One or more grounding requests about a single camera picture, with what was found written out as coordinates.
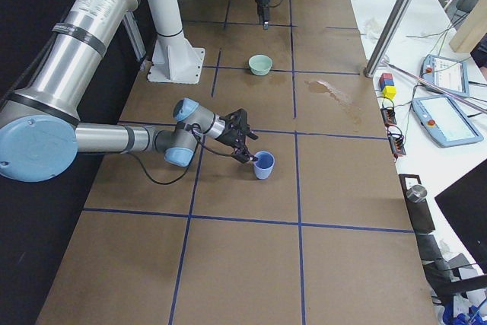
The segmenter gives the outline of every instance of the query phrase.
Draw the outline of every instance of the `white desk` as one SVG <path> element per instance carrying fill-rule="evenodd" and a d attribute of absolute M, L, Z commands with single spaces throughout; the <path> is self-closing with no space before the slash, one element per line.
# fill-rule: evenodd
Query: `white desk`
<path fill-rule="evenodd" d="M 377 40 L 371 40 L 365 30 L 370 20 L 375 20 L 382 26 L 386 23 L 389 13 L 396 0 L 352 0 L 352 6 L 357 20 L 357 25 L 362 33 L 362 44 L 367 57 L 370 57 Z M 410 38 L 407 36 L 422 36 L 431 33 L 440 33 L 449 27 L 450 20 L 444 13 L 438 0 L 412 0 L 396 35 L 391 42 L 387 55 L 390 62 L 415 75 L 419 70 L 424 57 L 430 53 L 439 36 L 428 38 Z M 465 59 L 468 54 L 457 54 L 448 45 L 456 33 L 455 29 L 448 32 L 441 51 L 442 56 L 452 59 Z M 468 76 L 470 81 L 485 83 L 485 79 L 476 67 L 472 59 L 467 61 Z M 412 88 L 415 81 L 401 75 L 399 72 L 379 69 L 374 76 L 375 89 L 378 87 L 379 76 L 383 72 L 392 72 L 397 94 L 394 97 L 395 104 L 404 104 L 411 101 Z M 418 88 L 415 97 L 431 95 L 424 88 Z M 473 97 L 487 99 L 487 88 L 475 85 L 470 86 L 470 94 Z M 475 110 L 458 103 L 466 114 L 474 114 Z M 396 108 L 396 118 L 399 127 L 406 132 L 406 121 L 409 104 Z M 457 146 L 453 148 L 439 148 L 429 138 L 425 130 L 420 126 L 414 113 L 409 116 L 409 128 L 406 134 L 405 150 L 407 156 L 401 157 L 396 162 L 398 174 L 418 174 L 422 184 L 428 190 L 428 206 L 433 217 L 436 231 L 434 235 L 445 256 L 451 253 L 464 253 L 469 260 L 474 261 L 467 252 L 458 236 L 441 213 L 434 197 L 472 170 L 487 158 L 487 116 L 473 117 L 472 121 L 484 136 L 484 141 L 473 145 Z M 444 242 L 450 249 L 441 244 Z"/>

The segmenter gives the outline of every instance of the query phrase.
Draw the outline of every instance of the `mint green bowl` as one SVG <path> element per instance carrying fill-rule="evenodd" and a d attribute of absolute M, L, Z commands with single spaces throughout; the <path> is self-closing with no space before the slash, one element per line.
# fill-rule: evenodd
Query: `mint green bowl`
<path fill-rule="evenodd" d="M 249 67 L 254 75 L 267 75 L 272 67 L 272 59 L 266 55 L 252 56 L 249 59 Z"/>

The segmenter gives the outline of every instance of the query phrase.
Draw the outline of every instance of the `liquid spill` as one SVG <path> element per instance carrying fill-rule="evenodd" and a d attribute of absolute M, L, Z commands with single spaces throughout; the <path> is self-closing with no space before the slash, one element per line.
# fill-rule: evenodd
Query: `liquid spill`
<path fill-rule="evenodd" d="M 324 80 L 305 81 L 305 83 L 311 93 L 328 94 L 331 96 L 331 98 L 338 103 L 342 110 L 349 115 L 354 125 L 361 124 L 361 108 L 353 105 L 353 101 L 347 93 L 339 90 Z"/>

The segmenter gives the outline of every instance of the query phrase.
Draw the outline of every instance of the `wooden block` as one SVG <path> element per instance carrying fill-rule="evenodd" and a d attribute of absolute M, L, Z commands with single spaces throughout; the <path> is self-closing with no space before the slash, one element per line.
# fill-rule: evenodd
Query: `wooden block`
<path fill-rule="evenodd" d="M 487 33 L 487 0 L 479 0 L 460 29 L 450 41 L 456 53 L 470 53 Z"/>

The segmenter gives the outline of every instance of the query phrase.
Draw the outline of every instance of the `cardboard table surface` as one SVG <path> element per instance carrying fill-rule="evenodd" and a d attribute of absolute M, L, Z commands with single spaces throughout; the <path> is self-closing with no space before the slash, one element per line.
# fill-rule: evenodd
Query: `cardboard table surface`
<path fill-rule="evenodd" d="M 38 324 L 436 323 L 350 0 L 284 0 L 268 30 L 253 0 L 179 1 L 201 81 L 141 72 L 120 122 L 172 129 L 182 97 L 244 108 L 274 171 L 198 151 L 156 186 L 106 156 Z M 139 157 L 159 180 L 181 172 Z"/>

